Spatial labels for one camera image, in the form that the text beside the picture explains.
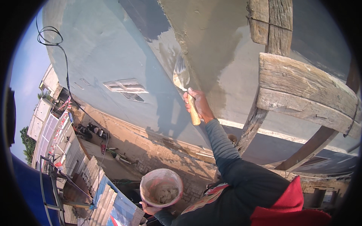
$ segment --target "person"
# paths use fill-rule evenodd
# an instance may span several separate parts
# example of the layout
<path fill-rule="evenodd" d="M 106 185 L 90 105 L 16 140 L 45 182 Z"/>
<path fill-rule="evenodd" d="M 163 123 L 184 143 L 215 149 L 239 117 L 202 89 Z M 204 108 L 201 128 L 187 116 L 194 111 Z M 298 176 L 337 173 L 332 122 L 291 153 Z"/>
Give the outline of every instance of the person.
<path fill-rule="evenodd" d="M 189 88 L 197 113 L 206 124 L 221 180 L 213 184 L 195 204 L 178 217 L 162 208 L 140 202 L 143 211 L 165 226 L 179 225 L 326 225 L 330 216 L 317 210 L 302 210 L 299 176 L 292 182 L 254 163 L 245 161 L 219 121 L 202 91 Z M 187 93 L 185 107 L 190 112 Z"/>

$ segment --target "hand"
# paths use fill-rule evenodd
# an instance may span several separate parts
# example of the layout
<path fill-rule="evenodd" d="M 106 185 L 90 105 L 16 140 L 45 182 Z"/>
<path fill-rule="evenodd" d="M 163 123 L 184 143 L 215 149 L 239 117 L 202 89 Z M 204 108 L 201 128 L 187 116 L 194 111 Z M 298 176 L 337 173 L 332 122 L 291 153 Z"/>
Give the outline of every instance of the hand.
<path fill-rule="evenodd" d="M 142 205 L 143 211 L 149 215 L 154 215 L 158 211 L 162 210 L 162 208 L 159 208 L 159 207 L 147 206 L 147 203 L 145 203 L 145 202 L 139 202 L 139 203 Z"/>
<path fill-rule="evenodd" d="M 209 121 L 213 120 L 215 116 L 212 113 L 212 110 L 210 109 L 210 106 L 207 102 L 207 99 L 203 91 L 193 90 L 192 88 L 189 88 L 188 91 L 190 96 L 195 98 L 195 107 L 200 119 L 204 119 L 205 123 L 208 123 Z M 185 104 L 186 110 L 188 112 L 191 112 L 190 110 L 191 105 L 189 104 L 189 100 L 187 99 L 187 92 L 184 93 L 184 102 L 186 103 Z"/>

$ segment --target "trowel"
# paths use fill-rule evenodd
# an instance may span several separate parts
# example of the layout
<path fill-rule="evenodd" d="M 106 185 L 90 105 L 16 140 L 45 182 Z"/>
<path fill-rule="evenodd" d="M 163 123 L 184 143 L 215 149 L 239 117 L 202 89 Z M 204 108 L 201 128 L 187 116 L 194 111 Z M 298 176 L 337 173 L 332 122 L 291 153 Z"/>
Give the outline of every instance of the trowel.
<path fill-rule="evenodd" d="M 186 69 L 185 60 L 182 57 L 182 53 L 180 52 L 176 58 L 175 69 L 173 70 L 173 83 L 178 88 L 183 91 L 187 91 L 185 86 L 190 82 L 190 74 Z M 189 104 L 191 105 L 191 121 L 193 125 L 199 125 L 201 123 L 200 118 L 197 114 L 195 108 L 195 98 L 193 98 L 189 93 L 187 93 L 187 99 L 189 100 Z"/>

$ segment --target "tree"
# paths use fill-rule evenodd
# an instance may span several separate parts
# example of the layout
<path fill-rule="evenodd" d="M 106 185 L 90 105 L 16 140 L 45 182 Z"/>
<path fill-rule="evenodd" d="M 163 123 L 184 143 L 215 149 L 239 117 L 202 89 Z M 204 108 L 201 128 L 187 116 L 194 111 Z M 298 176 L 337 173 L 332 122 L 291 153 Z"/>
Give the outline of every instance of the tree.
<path fill-rule="evenodd" d="M 38 93 L 38 99 L 40 100 L 41 98 L 45 98 L 49 101 L 51 101 L 52 97 L 50 96 L 50 92 L 49 91 L 42 91 L 41 93 Z"/>
<path fill-rule="evenodd" d="M 20 134 L 21 134 L 22 143 L 25 145 L 26 149 L 23 151 L 24 155 L 26 156 L 25 160 L 28 162 L 28 165 L 31 165 L 31 162 L 33 161 L 33 153 L 37 142 L 33 138 L 27 135 L 28 129 L 29 126 L 24 127 L 20 131 Z"/>

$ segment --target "black wire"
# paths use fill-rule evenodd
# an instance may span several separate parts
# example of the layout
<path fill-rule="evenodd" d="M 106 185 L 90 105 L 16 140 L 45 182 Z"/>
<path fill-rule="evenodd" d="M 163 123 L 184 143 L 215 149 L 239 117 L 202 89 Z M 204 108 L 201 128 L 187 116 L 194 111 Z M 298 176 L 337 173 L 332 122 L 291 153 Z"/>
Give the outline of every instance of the black wire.
<path fill-rule="evenodd" d="M 55 27 L 53 26 L 45 26 L 43 27 L 41 30 L 39 30 L 38 28 L 38 15 L 36 16 L 36 19 L 35 19 L 35 24 L 37 26 L 37 30 L 38 30 L 38 36 L 37 36 L 37 40 L 40 44 L 43 44 L 45 46 L 56 46 L 56 47 L 59 47 L 63 53 L 64 53 L 64 57 L 66 59 L 66 66 L 67 66 L 67 88 L 68 88 L 68 91 L 69 91 L 69 96 L 70 98 L 73 100 L 73 102 L 80 108 L 80 110 L 82 110 L 87 116 L 89 116 L 91 119 L 93 119 L 94 122 L 96 122 L 107 134 L 107 137 L 109 138 L 109 133 L 108 133 L 108 130 L 106 128 L 104 128 L 101 124 L 99 124 L 96 120 L 94 120 L 94 118 L 92 118 L 81 106 L 80 104 L 78 104 L 73 96 L 72 96 L 72 93 L 70 92 L 70 85 L 69 85 L 69 71 L 68 71 L 68 57 L 67 57 L 67 54 L 65 52 L 65 50 L 63 49 L 62 46 L 60 46 L 60 44 L 63 42 L 63 36 L 60 34 L 60 32 L 58 31 L 58 29 L 56 29 Z M 51 42 L 49 40 L 46 40 L 42 33 L 44 33 L 45 31 L 52 31 L 52 32 L 55 32 L 56 34 L 58 34 L 61 38 L 61 41 L 60 42 Z"/>

